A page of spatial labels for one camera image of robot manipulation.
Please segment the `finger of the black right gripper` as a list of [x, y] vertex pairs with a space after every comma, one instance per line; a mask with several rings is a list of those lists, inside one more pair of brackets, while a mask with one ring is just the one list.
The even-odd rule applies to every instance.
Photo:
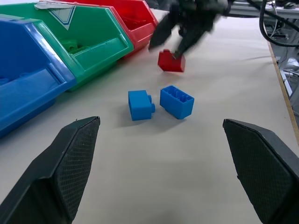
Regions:
[[166, 42], [170, 37], [173, 28], [178, 24], [178, 21], [178, 13], [168, 13], [162, 18], [149, 42], [149, 51], [152, 51], [154, 48], [161, 46]]
[[181, 58], [185, 52], [192, 48], [206, 32], [211, 31], [211, 26], [196, 25], [186, 30], [175, 50], [175, 58]]

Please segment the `white triangle label sticker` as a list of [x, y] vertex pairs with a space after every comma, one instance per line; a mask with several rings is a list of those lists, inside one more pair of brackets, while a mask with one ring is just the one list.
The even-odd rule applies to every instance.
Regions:
[[76, 6], [65, 2], [40, 1], [34, 5], [36, 10], [47, 10], [66, 30], [69, 30]]

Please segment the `green plastic bin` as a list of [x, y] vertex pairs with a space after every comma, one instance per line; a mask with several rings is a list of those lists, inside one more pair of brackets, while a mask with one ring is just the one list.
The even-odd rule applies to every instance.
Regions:
[[[76, 78], [75, 91], [100, 76], [134, 49], [129, 37], [107, 7], [75, 5], [69, 30], [36, 3], [0, 5], [0, 14], [36, 19], [35, 24], [48, 44]], [[61, 40], [76, 40], [78, 49], [67, 52]]]

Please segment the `green toy block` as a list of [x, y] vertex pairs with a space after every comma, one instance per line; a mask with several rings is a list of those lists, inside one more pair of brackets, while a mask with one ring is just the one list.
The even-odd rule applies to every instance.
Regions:
[[78, 42], [76, 40], [61, 40], [61, 44], [67, 52], [78, 49]]

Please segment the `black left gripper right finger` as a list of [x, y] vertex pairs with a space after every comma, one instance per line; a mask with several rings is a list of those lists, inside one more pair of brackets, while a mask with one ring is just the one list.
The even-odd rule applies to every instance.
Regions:
[[299, 157], [271, 130], [225, 119], [237, 178], [263, 224], [299, 224]]

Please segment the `red toy block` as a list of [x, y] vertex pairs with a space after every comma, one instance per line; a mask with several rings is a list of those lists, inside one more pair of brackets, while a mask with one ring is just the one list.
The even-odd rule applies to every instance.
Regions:
[[159, 52], [158, 66], [167, 72], [184, 72], [185, 71], [185, 57], [181, 56], [175, 59], [168, 49]]

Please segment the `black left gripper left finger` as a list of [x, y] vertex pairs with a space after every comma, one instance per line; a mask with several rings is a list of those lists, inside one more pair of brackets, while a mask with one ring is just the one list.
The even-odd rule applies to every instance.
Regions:
[[28, 166], [0, 204], [0, 224], [72, 224], [90, 175], [100, 118], [76, 120]]

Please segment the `blue plastic bin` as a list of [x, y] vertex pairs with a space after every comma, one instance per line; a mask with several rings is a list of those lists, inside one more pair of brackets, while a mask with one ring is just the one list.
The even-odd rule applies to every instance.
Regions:
[[0, 138], [51, 107], [76, 84], [37, 29], [41, 23], [0, 14]]

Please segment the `red plastic bin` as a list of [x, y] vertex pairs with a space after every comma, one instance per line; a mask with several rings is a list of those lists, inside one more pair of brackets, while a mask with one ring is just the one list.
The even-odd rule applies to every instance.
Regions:
[[149, 44], [157, 19], [144, 0], [56, 0], [84, 6], [108, 7], [131, 40], [134, 50], [128, 58]]

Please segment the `silver aluminium frame rail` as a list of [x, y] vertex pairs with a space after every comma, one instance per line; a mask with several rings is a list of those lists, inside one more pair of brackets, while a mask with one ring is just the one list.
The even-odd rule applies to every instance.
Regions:
[[[276, 7], [276, 9], [273, 9], [270, 5], [266, 5], [266, 10], [283, 18], [299, 19], [299, 7], [295, 9]], [[231, 7], [230, 14], [259, 16], [260, 13], [256, 8], [245, 1], [236, 1]]]

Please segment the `blue toy block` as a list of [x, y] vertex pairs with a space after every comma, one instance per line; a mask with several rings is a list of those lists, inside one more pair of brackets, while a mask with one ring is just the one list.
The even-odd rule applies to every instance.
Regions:
[[192, 114], [194, 98], [174, 85], [160, 90], [160, 105], [177, 119]]
[[151, 119], [156, 107], [145, 90], [128, 91], [128, 105], [133, 121]]

